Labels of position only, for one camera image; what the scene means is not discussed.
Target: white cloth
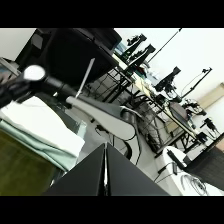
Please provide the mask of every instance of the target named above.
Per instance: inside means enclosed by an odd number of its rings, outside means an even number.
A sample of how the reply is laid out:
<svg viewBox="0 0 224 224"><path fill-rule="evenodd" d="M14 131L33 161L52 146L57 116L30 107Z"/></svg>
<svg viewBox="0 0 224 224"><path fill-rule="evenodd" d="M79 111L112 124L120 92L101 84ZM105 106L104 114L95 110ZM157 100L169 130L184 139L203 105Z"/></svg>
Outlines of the white cloth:
<svg viewBox="0 0 224 224"><path fill-rule="evenodd" d="M0 117L39 141L78 157L85 141L69 130L42 100L32 97L22 104L11 102Z"/></svg>

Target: white circular joint cap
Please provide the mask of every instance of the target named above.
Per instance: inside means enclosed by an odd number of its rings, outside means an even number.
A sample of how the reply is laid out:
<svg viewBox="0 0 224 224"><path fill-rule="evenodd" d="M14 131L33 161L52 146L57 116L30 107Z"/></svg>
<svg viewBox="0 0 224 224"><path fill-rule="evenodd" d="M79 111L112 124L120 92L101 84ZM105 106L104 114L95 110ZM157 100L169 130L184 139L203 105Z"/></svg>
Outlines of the white circular joint cap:
<svg viewBox="0 0 224 224"><path fill-rule="evenodd" d="M24 71L24 79L39 81L46 75L45 70L39 65L31 65Z"/></svg>

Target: black pole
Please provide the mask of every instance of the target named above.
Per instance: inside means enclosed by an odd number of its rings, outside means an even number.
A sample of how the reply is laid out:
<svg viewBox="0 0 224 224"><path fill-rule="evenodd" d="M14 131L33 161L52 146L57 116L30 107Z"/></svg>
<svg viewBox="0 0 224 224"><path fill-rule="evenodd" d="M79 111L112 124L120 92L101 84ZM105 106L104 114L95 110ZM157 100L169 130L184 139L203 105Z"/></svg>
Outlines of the black pole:
<svg viewBox="0 0 224 224"><path fill-rule="evenodd" d="M148 63L150 61L152 61L152 59L182 30L183 28L180 28L158 51L156 54L153 55L153 57L151 57L148 61Z"/></svg>
<svg viewBox="0 0 224 224"><path fill-rule="evenodd" d="M181 96L181 98L183 99L185 96L187 96L189 93L191 93L196 87L197 87L197 85L210 73L212 71L212 68L209 68L208 70L207 70L207 72L205 73L205 75L201 78L201 79L199 79L198 80L198 82L193 86L193 87L191 87L190 88L190 90L187 92L187 93L185 93L183 96Z"/></svg>

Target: whiteboard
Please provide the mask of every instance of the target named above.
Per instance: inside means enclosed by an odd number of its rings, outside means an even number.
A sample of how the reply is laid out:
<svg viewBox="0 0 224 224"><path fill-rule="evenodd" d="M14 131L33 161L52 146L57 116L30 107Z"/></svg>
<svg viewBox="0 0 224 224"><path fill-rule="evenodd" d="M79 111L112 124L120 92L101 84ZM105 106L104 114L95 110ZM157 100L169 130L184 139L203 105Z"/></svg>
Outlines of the whiteboard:
<svg viewBox="0 0 224 224"><path fill-rule="evenodd" d="M15 61L36 28L0 28L0 57Z"/></svg>

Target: light green cloth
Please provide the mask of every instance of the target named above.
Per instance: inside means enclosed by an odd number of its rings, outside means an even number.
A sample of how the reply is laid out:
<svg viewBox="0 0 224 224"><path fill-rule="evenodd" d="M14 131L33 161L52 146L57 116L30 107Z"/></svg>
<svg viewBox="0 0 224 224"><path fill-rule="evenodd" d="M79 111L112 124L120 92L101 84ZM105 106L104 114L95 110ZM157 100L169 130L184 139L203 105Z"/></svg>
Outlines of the light green cloth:
<svg viewBox="0 0 224 224"><path fill-rule="evenodd" d="M3 120L0 122L0 128L13 138L17 139L20 143L65 172L71 170L76 164L77 157L74 155L46 145L31 135L16 129Z"/></svg>

